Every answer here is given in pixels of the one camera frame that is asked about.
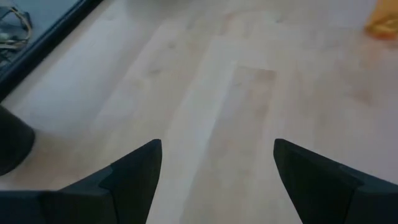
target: orange object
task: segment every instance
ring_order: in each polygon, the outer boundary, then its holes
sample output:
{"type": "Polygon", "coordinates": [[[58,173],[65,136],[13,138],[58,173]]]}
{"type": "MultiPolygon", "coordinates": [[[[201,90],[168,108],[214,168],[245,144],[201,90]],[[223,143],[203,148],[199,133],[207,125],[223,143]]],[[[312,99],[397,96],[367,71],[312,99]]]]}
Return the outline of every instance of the orange object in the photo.
{"type": "Polygon", "coordinates": [[[381,40],[398,38],[398,0],[378,0],[365,31],[381,40]]]}

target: black furniture edge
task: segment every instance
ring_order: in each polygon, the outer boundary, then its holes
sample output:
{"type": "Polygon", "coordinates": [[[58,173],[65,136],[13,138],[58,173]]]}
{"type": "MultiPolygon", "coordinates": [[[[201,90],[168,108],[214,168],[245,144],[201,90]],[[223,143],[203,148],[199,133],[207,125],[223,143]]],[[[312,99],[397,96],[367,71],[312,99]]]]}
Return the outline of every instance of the black furniture edge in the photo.
{"type": "Polygon", "coordinates": [[[2,224],[145,224],[162,163],[152,140],[58,191],[0,191],[2,224]]]}
{"type": "Polygon", "coordinates": [[[398,185],[283,139],[274,159],[303,224],[398,223],[398,185]]]}
{"type": "Polygon", "coordinates": [[[0,101],[33,71],[33,69],[101,2],[81,0],[77,2],[39,39],[31,43],[0,74],[0,101]]]}

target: wooden floor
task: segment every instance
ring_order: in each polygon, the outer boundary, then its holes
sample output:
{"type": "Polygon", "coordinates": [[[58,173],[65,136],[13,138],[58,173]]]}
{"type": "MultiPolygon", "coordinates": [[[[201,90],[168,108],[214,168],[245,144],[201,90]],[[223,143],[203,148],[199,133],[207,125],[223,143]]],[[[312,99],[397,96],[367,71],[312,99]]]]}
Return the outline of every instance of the wooden floor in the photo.
{"type": "Polygon", "coordinates": [[[37,130],[0,189],[59,189],[160,138],[148,218],[300,223],[285,138],[398,184],[397,45],[375,0],[104,0],[2,104],[37,130]]]}

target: black object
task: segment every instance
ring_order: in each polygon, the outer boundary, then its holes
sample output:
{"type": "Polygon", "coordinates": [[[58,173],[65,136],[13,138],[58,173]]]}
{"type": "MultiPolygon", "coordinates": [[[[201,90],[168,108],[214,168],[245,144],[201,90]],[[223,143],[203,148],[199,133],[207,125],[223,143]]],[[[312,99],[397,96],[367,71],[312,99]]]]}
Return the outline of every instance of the black object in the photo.
{"type": "Polygon", "coordinates": [[[303,224],[398,223],[398,186],[276,139],[280,178],[303,224]]]}
{"type": "Polygon", "coordinates": [[[0,106],[0,175],[10,172],[26,158],[34,139],[32,128],[0,106]]]}
{"type": "Polygon", "coordinates": [[[161,141],[153,140],[64,189],[0,192],[0,222],[143,224],[161,162],[161,141]]]}
{"type": "Polygon", "coordinates": [[[0,101],[3,100],[43,59],[101,2],[80,0],[24,53],[0,71],[0,101]]]}

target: cable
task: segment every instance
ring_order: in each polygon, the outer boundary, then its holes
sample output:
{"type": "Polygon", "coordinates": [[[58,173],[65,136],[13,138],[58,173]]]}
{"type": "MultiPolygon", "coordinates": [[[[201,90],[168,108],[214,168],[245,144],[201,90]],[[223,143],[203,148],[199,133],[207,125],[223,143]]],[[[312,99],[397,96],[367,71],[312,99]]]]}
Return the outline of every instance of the cable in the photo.
{"type": "Polygon", "coordinates": [[[0,49],[16,50],[18,48],[17,44],[0,44],[0,49]]]}
{"type": "Polygon", "coordinates": [[[29,39],[32,37],[32,28],[31,28],[29,22],[26,20],[26,18],[25,18],[21,13],[19,13],[19,12],[18,12],[17,10],[15,10],[13,7],[10,7],[9,9],[10,9],[10,10],[11,10],[11,11],[12,11],[12,12],[25,24],[25,26],[27,27],[27,35],[26,35],[24,41],[29,40],[29,39]]]}

